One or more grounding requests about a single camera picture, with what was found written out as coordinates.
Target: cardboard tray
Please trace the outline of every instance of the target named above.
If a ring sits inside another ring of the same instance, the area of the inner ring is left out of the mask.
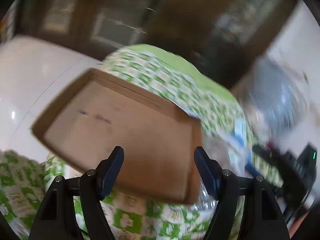
[[[82,74],[49,104],[32,132],[82,172],[121,146],[124,164],[115,186],[123,192],[166,203],[198,200],[193,152],[202,144],[200,120],[111,74]]]

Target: plastic bag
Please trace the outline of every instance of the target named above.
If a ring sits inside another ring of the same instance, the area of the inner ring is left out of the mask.
[[[309,86],[302,74],[261,57],[250,73],[240,105],[262,144],[295,127],[309,105]]]
[[[203,133],[203,149],[210,159],[216,160],[222,169],[231,170],[241,177],[244,177],[244,167],[247,161],[247,151],[243,148],[234,137],[224,131],[218,131],[215,136],[208,136]],[[199,200],[189,210],[212,211],[215,210],[217,203],[217,200],[208,195],[201,180]]]

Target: green and white patterned fabric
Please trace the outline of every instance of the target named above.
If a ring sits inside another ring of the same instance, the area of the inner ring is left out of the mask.
[[[100,69],[171,100],[189,115],[198,117],[207,134],[214,134],[218,128],[231,132],[234,119],[244,117],[237,102],[200,90],[190,76],[165,67],[150,52],[120,49],[108,56]],[[247,134],[250,147],[253,136],[250,130]],[[50,155],[46,163],[47,187],[57,175],[72,178],[81,174]],[[78,224],[86,231],[79,197],[74,199]],[[239,231],[243,204],[244,198],[240,198],[231,239]],[[101,205],[116,239],[198,239],[204,236],[213,215],[213,210],[191,211],[189,206],[149,201],[118,190],[113,190]]]
[[[120,49],[106,58],[101,70],[143,87],[171,100],[184,111],[198,117],[203,130],[214,134],[216,129],[232,132],[236,117],[244,117],[238,103],[225,101],[211,91],[198,88],[193,79],[182,72],[167,68],[150,52]],[[252,147],[253,135],[247,129],[247,146]],[[276,185],[282,181],[276,169],[253,154],[253,164],[265,178]],[[13,151],[0,153],[0,209],[21,239],[28,239],[36,211],[52,180],[81,176],[53,154],[44,166],[18,156]],[[76,218],[87,231],[79,197],[74,197]],[[230,239],[237,237],[244,198],[241,197]],[[115,238],[118,240],[176,240],[202,238],[213,215],[192,211],[183,205],[150,201],[113,190],[101,206]]]
[[[28,239],[44,197],[44,165],[0,152],[0,211],[20,239]]]

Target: white wall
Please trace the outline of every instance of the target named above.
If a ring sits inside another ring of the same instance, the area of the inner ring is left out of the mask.
[[[310,141],[320,150],[320,27],[302,0],[269,47],[267,54],[280,64],[285,63],[306,73],[313,102],[312,110],[305,121],[290,135],[279,138],[280,149],[284,152],[291,149],[300,154]],[[314,190],[319,196],[320,169]]]

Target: screw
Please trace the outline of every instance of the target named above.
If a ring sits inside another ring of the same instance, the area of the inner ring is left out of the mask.
[[[258,175],[257,177],[256,177],[256,179],[257,179],[257,181],[263,181],[264,180],[264,178],[261,176],[261,175]]]
[[[60,182],[60,181],[62,181],[62,180],[63,180],[63,176],[57,176],[57,177],[55,177],[55,179],[54,179],[55,182]]]
[[[87,175],[88,175],[88,176],[93,176],[94,174],[96,174],[96,171],[95,171],[95,170],[88,170],[88,171],[87,171]]]
[[[225,176],[230,176],[230,175],[231,175],[231,171],[229,171],[229,170],[223,170],[223,171],[222,171],[222,174],[225,175]]]

